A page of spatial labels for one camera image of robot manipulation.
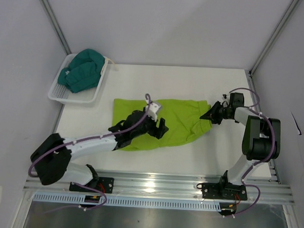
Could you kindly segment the teal green shorts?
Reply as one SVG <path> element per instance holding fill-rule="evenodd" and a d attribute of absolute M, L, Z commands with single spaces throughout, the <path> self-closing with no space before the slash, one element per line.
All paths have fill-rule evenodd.
<path fill-rule="evenodd" d="M 78 53 L 69 65 L 60 71 L 57 83 L 76 94 L 98 86 L 105 57 L 93 49 Z"/>

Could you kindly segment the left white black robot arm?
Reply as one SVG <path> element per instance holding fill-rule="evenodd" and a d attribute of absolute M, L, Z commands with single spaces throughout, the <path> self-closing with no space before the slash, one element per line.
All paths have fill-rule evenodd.
<path fill-rule="evenodd" d="M 161 139 L 168 131 L 165 120 L 158 117 L 161 108 L 152 102 L 143 110 L 135 110 L 125 120 L 108 128 L 106 134 L 77 139 L 51 134 L 30 156 L 29 177 L 39 178 L 44 186 L 67 181 L 80 184 L 87 192 L 94 191 L 98 186 L 94 167 L 76 165 L 73 161 L 98 152 L 122 149 L 145 134 Z"/>

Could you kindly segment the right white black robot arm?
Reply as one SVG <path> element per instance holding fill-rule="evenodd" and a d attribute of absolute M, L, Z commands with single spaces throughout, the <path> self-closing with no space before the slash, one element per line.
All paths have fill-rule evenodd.
<path fill-rule="evenodd" d="M 231 92 L 224 98 L 228 100 L 217 101 L 200 119 L 217 125 L 220 125 L 222 120 L 233 120 L 245 127 L 241 144 L 242 155 L 235 165 L 221 176 L 217 186 L 218 194 L 229 198 L 245 184 L 245 180 L 256 168 L 278 158 L 281 122 L 246 107 L 243 93 Z"/>

